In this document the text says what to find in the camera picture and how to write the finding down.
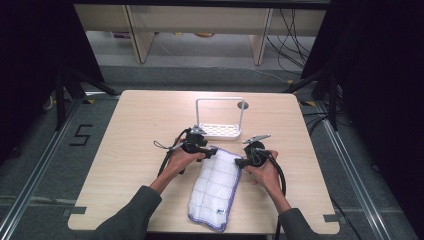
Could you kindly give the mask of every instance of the hand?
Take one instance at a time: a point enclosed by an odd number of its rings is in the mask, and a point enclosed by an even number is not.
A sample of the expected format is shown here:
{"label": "hand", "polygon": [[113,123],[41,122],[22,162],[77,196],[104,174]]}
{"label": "hand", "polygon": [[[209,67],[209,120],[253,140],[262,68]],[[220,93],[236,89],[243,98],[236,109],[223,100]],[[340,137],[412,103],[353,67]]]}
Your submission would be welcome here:
{"label": "hand", "polygon": [[[268,150],[268,152],[274,157],[274,159],[277,159],[277,151]],[[244,167],[244,170],[255,175],[256,179],[253,181],[253,184],[256,185],[259,183],[265,188],[274,202],[278,213],[283,213],[291,209],[289,202],[281,191],[278,171],[271,161],[267,160],[261,167],[246,166]]]}
{"label": "hand", "polygon": [[[274,157],[274,159],[277,159],[277,151],[268,150],[268,152]],[[281,189],[277,169],[269,160],[267,160],[261,167],[246,166],[244,167],[244,170],[255,175],[256,179],[253,181],[253,184],[261,184],[268,193],[275,189]]]}
{"label": "hand", "polygon": [[204,153],[186,153],[183,149],[177,148],[169,157],[168,165],[165,167],[163,172],[156,178],[150,188],[155,190],[158,194],[161,194],[165,190],[166,186],[178,176],[178,173],[186,169],[186,167],[196,159],[205,158]]}
{"label": "hand", "polygon": [[197,159],[205,158],[204,153],[186,153],[182,148],[177,148],[168,160],[168,165],[164,169],[164,172],[167,172],[175,178],[178,176],[178,173],[186,169],[186,167]]}

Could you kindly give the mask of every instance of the wooden table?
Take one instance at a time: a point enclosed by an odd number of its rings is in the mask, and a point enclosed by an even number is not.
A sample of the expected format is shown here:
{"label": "wooden table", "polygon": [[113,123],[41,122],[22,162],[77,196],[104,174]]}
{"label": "wooden table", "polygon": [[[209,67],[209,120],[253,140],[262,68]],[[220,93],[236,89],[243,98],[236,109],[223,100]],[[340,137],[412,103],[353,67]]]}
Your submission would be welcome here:
{"label": "wooden table", "polygon": [[[262,143],[267,149],[279,152],[277,161],[286,177],[287,199],[292,207],[303,212],[315,232],[336,234],[339,231],[338,222],[324,220],[324,215],[334,216],[335,212],[295,96],[136,90],[121,95],[76,202],[76,207],[86,207],[86,211],[71,215],[68,222],[71,229],[95,229],[127,204],[141,185],[150,185],[166,152],[154,146],[153,141],[171,146],[182,130],[192,127],[196,123],[195,100],[199,97],[243,97],[249,107],[243,113],[241,137],[235,141],[209,141],[208,146],[215,145],[244,156],[243,140],[271,134]],[[229,109],[229,101],[212,102],[199,105],[200,121],[225,124],[240,116],[236,102],[233,109]],[[192,163],[184,175],[165,189],[148,231],[213,232],[187,217],[188,202],[200,168],[201,163]],[[252,180],[253,176],[243,171],[225,233],[275,233],[276,209],[263,188],[252,185]]]}

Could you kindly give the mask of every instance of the dark sleeve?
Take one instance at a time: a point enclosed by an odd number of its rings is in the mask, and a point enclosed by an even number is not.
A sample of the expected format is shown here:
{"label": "dark sleeve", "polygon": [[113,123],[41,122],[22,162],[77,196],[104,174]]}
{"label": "dark sleeve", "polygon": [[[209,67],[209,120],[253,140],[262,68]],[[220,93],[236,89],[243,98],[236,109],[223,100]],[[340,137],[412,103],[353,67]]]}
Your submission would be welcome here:
{"label": "dark sleeve", "polygon": [[292,208],[281,213],[278,216],[278,220],[284,229],[287,240],[320,239],[319,235],[312,231],[298,208]]}
{"label": "dark sleeve", "polygon": [[91,240],[144,239],[150,217],[161,201],[157,192],[142,186],[125,207],[97,227]]}

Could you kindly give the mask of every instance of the metal rod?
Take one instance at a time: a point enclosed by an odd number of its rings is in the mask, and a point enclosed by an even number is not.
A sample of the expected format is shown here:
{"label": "metal rod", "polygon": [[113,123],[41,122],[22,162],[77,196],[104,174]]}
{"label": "metal rod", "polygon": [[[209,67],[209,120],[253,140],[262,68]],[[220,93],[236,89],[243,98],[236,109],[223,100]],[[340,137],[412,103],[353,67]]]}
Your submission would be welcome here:
{"label": "metal rod", "polygon": [[63,138],[63,135],[66,132],[69,122],[72,119],[72,116],[74,115],[76,109],[80,104],[81,100],[73,100],[69,107],[68,117],[66,118],[66,121],[63,123],[62,127],[54,133],[52,139],[50,140],[43,155],[41,156],[34,170],[32,171],[31,176],[26,182],[24,188],[21,190],[19,196],[16,198],[12,207],[9,209],[9,212],[7,213],[6,217],[3,218],[3,220],[1,221],[0,237],[2,240],[10,239],[10,237],[12,236],[13,231],[18,225],[22,215],[25,212],[26,207],[28,206],[28,203],[31,200],[32,194],[41,182],[41,179],[43,178],[44,173],[46,172],[47,167],[49,166]]}

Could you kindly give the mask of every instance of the aluminum rail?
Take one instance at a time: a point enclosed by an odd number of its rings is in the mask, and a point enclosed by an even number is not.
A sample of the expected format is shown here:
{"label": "aluminum rail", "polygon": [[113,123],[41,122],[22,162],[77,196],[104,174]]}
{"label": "aluminum rail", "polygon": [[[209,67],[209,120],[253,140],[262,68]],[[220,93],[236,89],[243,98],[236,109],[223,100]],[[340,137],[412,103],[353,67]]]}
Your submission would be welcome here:
{"label": "aluminum rail", "polygon": [[[317,102],[317,107],[320,110],[320,112],[325,113],[327,111],[322,102]],[[340,138],[339,133],[333,130],[333,127],[331,126],[328,120],[323,120],[323,123],[328,135],[330,136],[331,142],[333,143],[334,148],[336,149],[340,162],[342,163],[343,168],[353,187],[353,191],[355,192],[356,197],[359,203],[361,204],[362,209],[364,210],[365,216],[368,219],[368,222],[374,232],[376,239],[381,239],[381,240],[393,239],[390,236],[390,233],[383,221],[383,218],[378,212],[378,209],[375,206],[374,201],[372,200],[371,196],[368,194],[368,191],[365,188],[365,185],[361,177],[359,176],[359,173],[356,170],[355,165],[352,159],[350,158],[349,153],[347,152]]]}
{"label": "aluminum rail", "polygon": [[28,181],[26,182],[24,188],[21,190],[19,196],[16,198],[12,207],[9,209],[7,215],[2,219],[0,223],[0,237],[2,240],[10,239],[18,225],[22,215],[25,212],[28,203],[31,200],[32,194],[37,189],[41,179],[44,176],[54,154],[56,153],[60,142],[63,138],[63,135],[66,133],[66,130],[69,126],[72,116],[76,112],[78,106],[81,104],[82,100],[74,99],[67,111],[66,121],[63,123],[62,127],[56,131],[50,140],[47,148],[44,150],[43,155],[35,166],[34,170],[31,173]]}

